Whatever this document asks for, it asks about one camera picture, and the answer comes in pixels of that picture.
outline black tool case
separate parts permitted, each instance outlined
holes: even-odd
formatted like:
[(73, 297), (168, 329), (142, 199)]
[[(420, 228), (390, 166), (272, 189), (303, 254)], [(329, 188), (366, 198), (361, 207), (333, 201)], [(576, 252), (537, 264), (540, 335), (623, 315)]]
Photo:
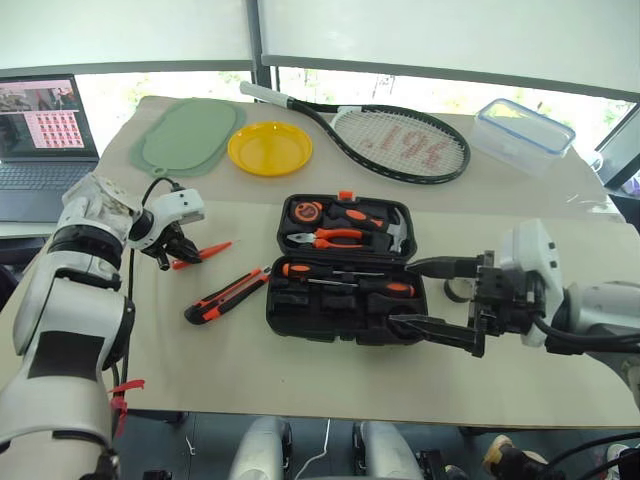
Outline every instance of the black tool case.
[[(399, 203), (375, 198), (356, 198), (350, 192), (331, 195), (292, 195), (284, 202), (278, 244), (284, 256), (273, 264), (267, 292), (267, 321), (279, 335), (332, 342), (355, 340), (362, 345), (409, 345), (422, 339), (413, 328), (398, 328), (387, 320), (390, 314), (427, 315), (427, 300), (422, 277), (404, 270), (406, 262), (417, 250), (409, 209)], [(302, 203), (322, 206), (322, 215), (313, 224), (294, 221), (294, 211)], [(376, 219), (397, 224), (399, 212), (406, 223), (406, 239), (400, 252), (391, 252), (392, 237), (387, 233), (371, 232), (355, 227), (352, 220), (332, 218), (333, 209), (355, 209)], [(364, 230), (365, 240), (332, 239), (334, 243), (366, 243), (366, 248), (314, 248), (307, 243), (287, 239), (297, 233), (314, 233), (321, 229)], [(413, 288), (411, 298), (397, 298), (377, 291), (363, 291), (358, 287), (319, 285), (307, 280), (285, 276), (283, 268), (289, 264), (319, 266), (325, 271), (346, 273), (328, 276), (309, 276), (344, 283), (361, 280), (381, 280), (402, 283)], [(364, 277), (350, 272), (383, 273), (383, 277)]]

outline tennis racket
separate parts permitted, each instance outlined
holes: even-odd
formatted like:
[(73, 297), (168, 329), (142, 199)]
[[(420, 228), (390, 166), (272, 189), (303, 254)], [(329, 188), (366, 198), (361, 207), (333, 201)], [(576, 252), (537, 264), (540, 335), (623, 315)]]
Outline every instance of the tennis racket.
[[(469, 164), (469, 145), (451, 126), (426, 113), (386, 105), (339, 106), (303, 102), (240, 83), (240, 91), (311, 117), (349, 158), (402, 182), (444, 183)], [(335, 113), (329, 124), (320, 113)]]

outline tool case lid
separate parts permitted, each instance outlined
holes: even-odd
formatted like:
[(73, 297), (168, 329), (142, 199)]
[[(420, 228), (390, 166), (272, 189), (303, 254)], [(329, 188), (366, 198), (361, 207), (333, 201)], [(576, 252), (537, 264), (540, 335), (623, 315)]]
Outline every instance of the tool case lid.
[[(369, 211), (375, 211), (376, 209), (386, 209), (387, 211), (393, 211), (398, 209), (400, 214), (404, 217), (406, 224), (406, 238), (402, 242), (400, 253), (395, 253), (387, 250), (386, 252), (371, 252), (371, 251), (358, 251), (357, 249), (339, 249), (339, 248), (313, 248), (310, 244), (297, 244), (293, 241), (287, 240), (287, 236), (292, 233), (313, 233), (318, 228), (331, 229), (331, 228), (350, 228), (368, 231), (363, 228), (355, 226), (324, 226), (322, 223), (318, 225), (304, 225), (293, 222), (290, 219), (290, 212), (292, 211), (292, 205), (299, 202), (320, 202), (323, 205), (329, 205), (335, 203), (343, 208), (358, 209), (363, 208)], [(398, 219), (389, 218), (390, 223), (397, 223)], [(406, 205), (393, 200), (382, 200), (378, 198), (368, 197), (356, 197), (351, 192), (340, 192), (338, 195), (314, 195), (314, 194), (294, 194), (289, 196), (282, 207), (282, 214), (280, 217), (280, 225), (278, 226), (277, 233), (278, 245), (280, 250), (285, 255), (304, 256), (311, 259), (331, 259), (332, 261), (340, 261), (340, 259), (346, 259), (347, 261), (357, 261), (361, 263), (394, 263), (394, 264), (406, 264), (407, 261), (416, 253), (418, 246), (414, 236), (413, 222), (411, 220), (411, 214)]]

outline tennis racket strings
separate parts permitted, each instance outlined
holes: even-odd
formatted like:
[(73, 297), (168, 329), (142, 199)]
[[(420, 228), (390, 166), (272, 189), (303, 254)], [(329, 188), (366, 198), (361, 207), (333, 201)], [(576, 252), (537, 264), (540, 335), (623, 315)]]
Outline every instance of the tennis racket strings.
[(465, 148), (453, 135), (402, 113), (345, 110), (331, 125), (350, 148), (391, 170), (431, 177), (465, 163)]

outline yellow plate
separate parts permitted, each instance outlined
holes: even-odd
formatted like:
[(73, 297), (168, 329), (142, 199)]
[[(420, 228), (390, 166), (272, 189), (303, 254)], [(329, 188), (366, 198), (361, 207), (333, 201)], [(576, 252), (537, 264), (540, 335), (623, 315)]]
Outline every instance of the yellow plate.
[(307, 163), (311, 157), (311, 138), (288, 123), (254, 123), (233, 134), (227, 151), (241, 169), (274, 177), (295, 172)]

